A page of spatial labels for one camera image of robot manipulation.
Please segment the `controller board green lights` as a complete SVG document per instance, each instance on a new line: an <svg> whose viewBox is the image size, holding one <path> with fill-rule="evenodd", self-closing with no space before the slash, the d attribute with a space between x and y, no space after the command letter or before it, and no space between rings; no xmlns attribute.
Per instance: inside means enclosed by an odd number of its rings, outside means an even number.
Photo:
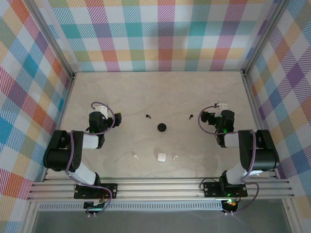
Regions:
<svg viewBox="0 0 311 233"><path fill-rule="evenodd" d="M83 204L83 209L89 209L89 211L101 211L105 207L106 202L97 203L94 201L85 201Z"/></svg>

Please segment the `controller board orange part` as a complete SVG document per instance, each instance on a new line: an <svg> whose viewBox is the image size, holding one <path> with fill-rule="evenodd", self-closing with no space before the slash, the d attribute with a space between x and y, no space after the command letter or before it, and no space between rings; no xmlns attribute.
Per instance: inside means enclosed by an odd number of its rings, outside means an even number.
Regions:
<svg viewBox="0 0 311 233"><path fill-rule="evenodd" d="M236 211L238 208L238 203L231 199L222 200L221 203L222 203L222 208L227 211Z"/></svg>

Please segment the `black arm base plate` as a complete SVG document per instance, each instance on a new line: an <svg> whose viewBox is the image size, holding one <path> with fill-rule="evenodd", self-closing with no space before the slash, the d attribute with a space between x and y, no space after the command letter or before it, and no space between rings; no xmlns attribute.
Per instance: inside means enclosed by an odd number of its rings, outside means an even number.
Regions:
<svg viewBox="0 0 311 233"><path fill-rule="evenodd" d="M115 199L117 197L118 184L117 183L102 183L102 188L94 188L88 186L74 185L74 199Z"/></svg>
<svg viewBox="0 0 311 233"><path fill-rule="evenodd" d="M244 198L248 197L244 184L227 184L220 182L203 183L205 198Z"/></svg>

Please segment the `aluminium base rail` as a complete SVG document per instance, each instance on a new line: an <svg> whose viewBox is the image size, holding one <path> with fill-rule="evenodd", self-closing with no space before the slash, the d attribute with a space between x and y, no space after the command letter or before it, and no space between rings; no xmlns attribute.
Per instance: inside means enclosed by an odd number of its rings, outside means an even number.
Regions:
<svg viewBox="0 0 311 233"><path fill-rule="evenodd" d="M202 178L107 178L103 183L116 183L117 200L165 201L203 200L208 188ZM288 180L274 177L253 178L246 185L247 198L292 199L294 191ZM73 201L74 182L70 179L51 177L35 182L28 201Z"/></svg>

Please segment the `aluminium frame post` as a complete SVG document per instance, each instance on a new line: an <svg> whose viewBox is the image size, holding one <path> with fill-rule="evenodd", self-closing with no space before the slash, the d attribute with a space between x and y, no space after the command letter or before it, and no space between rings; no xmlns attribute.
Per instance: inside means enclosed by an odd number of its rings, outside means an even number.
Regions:
<svg viewBox="0 0 311 233"><path fill-rule="evenodd" d="M59 60L60 65L64 69L64 72L68 75L68 77L73 80L75 77L75 72L70 67L69 62L65 58L63 52L61 51L55 37L53 36L49 26L47 25L44 17L42 16L35 0L23 0L24 4L27 6L29 12L33 16L35 22L40 28L43 36L45 37L47 43L51 46L53 52L56 55L56 58Z"/></svg>
<svg viewBox="0 0 311 233"><path fill-rule="evenodd" d="M250 50L251 53L245 60L245 65L242 68L242 73L245 78L248 77L251 69L255 65L260 53L262 52L272 32L277 26L289 2L290 0L278 0L278 2L275 4L274 11L270 14L269 20L267 21L265 26L260 29L262 33L258 39L258 42L256 43L256 46Z"/></svg>

